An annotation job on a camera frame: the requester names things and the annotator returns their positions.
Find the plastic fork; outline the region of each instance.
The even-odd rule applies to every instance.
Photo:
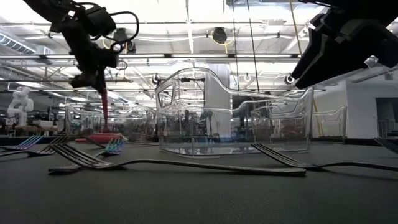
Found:
[[[44,149],[39,150],[37,152],[32,152],[32,151],[5,152],[5,153],[0,154],[0,157],[11,156],[11,155],[16,155],[16,154],[27,154],[28,157],[49,156],[49,155],[52,155],[55,153],[55,151],[53,151],[50,147],[52,144],[65,142],[66,140],[67,140],[66,136],[59,136],[59,137],[55,138],[52,142],[50,142],[50,144],[45,146]]]
[[[36,145],[42,138],[43,138],[43,136],[36,136],[36,135],[31,136],[14,148],[0,146],[0,149],[4,149],[5,151],[27,150],[27,149],[30,149],[32,146]]]
[[[173,166],[196,167],[196,168],[213,169],[213,170],[225,170],[231,172],[240,172],[243,174],[305,176],[305,169],[301,168],[266,169],[266,168],[238,167],[238,166],[209,165],[209,164],[199,164],[193,162],[165,161],[165,160],[152,160],[152,159],[137,159],[129,162],[123,162],[120,164],[113,164],[111,162],[102,161],[101,159],[88,155],[77,149],[74,148],[72,149],[70,147],[52,146],[52,149],[57,153],[59,153],[64,158],[68,159],[69,161],[72,161],[73,163],[76,163],[79,166],[91,170],[115,170],[129,164],[150,163],[150,164],[165,164]]]
[[[398,146],[397,145],[395,145],[383,138],[372,138],[372,139],[375,140],[377,143],[379,143],[381,146],[390,150],[391,152],[398,154]]]
[[[307,170],[320,170],[324,167],[333,167],[333,166],[356,166],[356,167],[365,167],[365,168],[373,168],[373,169],[381,169],[381,170],[389,170],[398,172],[398,167],[384,166],[378,164],[368,164],[363,162],[334,162],[330,164],[308,164],[306,162],[300,162],[289,156],[283,155],[263,144],[252,144],[258,151],[266,154],[267,156],[275,159],[276,161],[285,164],[289,167],[296,168],[304,168]]]
[[[98,153],[94,157],[109,157],[109,156],[117,156],[121,153],[121,149],[123,148],[124,145],[124,140],[123,139],[115,139],[115,140],[110,140],[108,145],[106,146],[105,150],[103,152]],[[68,147],[68,148],[73,148],[69,146],[68,144],[56,144],[53,145],[52,147]],[[50,174],[71,174],[74,172],[78,172],[82,170],[83,167],[79,166],[78,164],[73,163],[70,166],[65,166],[65,167],[56,167],[56,168],[50,168],[49,172]]]

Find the desk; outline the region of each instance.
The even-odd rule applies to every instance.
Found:
[[[398,155],[374,146],[317,144],[310,153],[288,155],[305,162],[398,166]],[[22,158],[0,158],[0,223],[398,222],[398,173],[389,171],[335,167],[332,172],[307,172],[303,178],[137,164],[128,170],[52,176],[47,175],[49,167],[69,162],[59,155]],[[106,160],[130,159],[283,167],[262,154],[194,160],[132,145]]]

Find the ceiling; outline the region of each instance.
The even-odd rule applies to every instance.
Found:
[[[137,54],[299,54],[308,45],[308,22],[320,12],[323,6],[302,4],[293,1],[292,9],[300,45],[295,36],[289,0],[270,0],[262,4],[250,0],[249,8],[245,1],[236,1],[234,9],[230,0],[90,0],[107,9],[108,12],[131,11],[139,18],[139,35],[134,39]],[[0,32],[7,32],[26,45],[46,46],[55,54],[68,54],[69,47],[60,34],[49,34],[50,24],[41,18],[23,0],[9,1],[0,7]],[[117,27],[127,29],[128,35],[136,31],[136,22],[131,15],[114,16]],[[227,46],[216,44],[211,38],[215,27],[224,27],[231,42]],[[100,47],[111,44],[108,40],[97,40]],[[0,46],[0,54],[21,54],[8,47]],[[152,78],[158,74],[167,78],[183,68],[208,67],[209,63],[225,63],[231,70],[231,88],[256,88],[247,76],[259,76],[260,88],[282,88],[284,77],[296,66],[298,59],[273,58],[253,61],[207,59],[140,58],[126,59],[129,67],[124,71],[107,71],[109,89],[130,89],[134,92],[118,92],[121,98],[130,103],[140,103],[154,107],[154,99],[139,90],[153,90]],[[67,80],[80,74],[76,63],[71,59],[55,59],[51,65],[35,60],[3,60],[4,70],[0,77],[5,80]],[[13,88],[2,82],[3,89]],[[42,83],[47,89],[71,89],[67,82]],[[59,100],[77,102],[70,98],[78,95],[90,101],[99,100],[93,93],[57,92],[52,95]]]

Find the blue fork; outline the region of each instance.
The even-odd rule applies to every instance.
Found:
[[[121,153],[123,146],[124,146],[123,139],[111,139],[110,142],[108,143],[108,145],[105,147],[105,150],[98,153],[97,155],[95,155],[95,157],[117,156]],[[75,149],[74,147],[72,147],[68,144],[55,144],[50,147],[53,149],[54,148],[56,148],[56,149]],[[72,164],[72,165],[65,166],[65,167],[50,168],[49,174],[72,174],[72,173],[78,172],[82,169],[83,169],[83,167],[81,167],[77,164]]]
[[[0,149],[4,149],[5,151],[25,151],[36,145],[42,138],[43,136],[31,136],[16,147],[0,146]]]

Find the red object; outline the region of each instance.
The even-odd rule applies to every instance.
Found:
[[[115,138],[121,139],[122,138],[121,136],[118,136],[116,134],[114,134],[114,135],[99,134],[99,135],[91,135],[88,137],[98,143],[101,143],[101,144],[109,143],[111,139],[115,139]],[[87,143],[87,140],[86,139],[76,139],[75,142]]]

